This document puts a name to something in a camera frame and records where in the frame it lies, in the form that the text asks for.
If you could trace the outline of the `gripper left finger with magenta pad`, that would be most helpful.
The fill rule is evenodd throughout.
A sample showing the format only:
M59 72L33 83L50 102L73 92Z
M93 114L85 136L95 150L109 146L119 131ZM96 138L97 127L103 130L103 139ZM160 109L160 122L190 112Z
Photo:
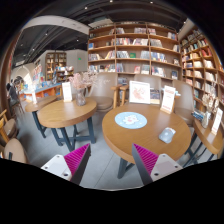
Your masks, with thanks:
M91 147L90 144L86 144L65 156L55 155L42 166L42 169L79 185L90 156Z

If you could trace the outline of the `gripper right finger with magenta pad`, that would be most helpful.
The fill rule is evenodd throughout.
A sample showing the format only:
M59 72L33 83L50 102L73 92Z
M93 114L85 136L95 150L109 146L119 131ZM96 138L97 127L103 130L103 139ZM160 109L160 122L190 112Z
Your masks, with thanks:
M148 185L182 169L167 154L157 155L137 144L132 145L132 155L144 185Z

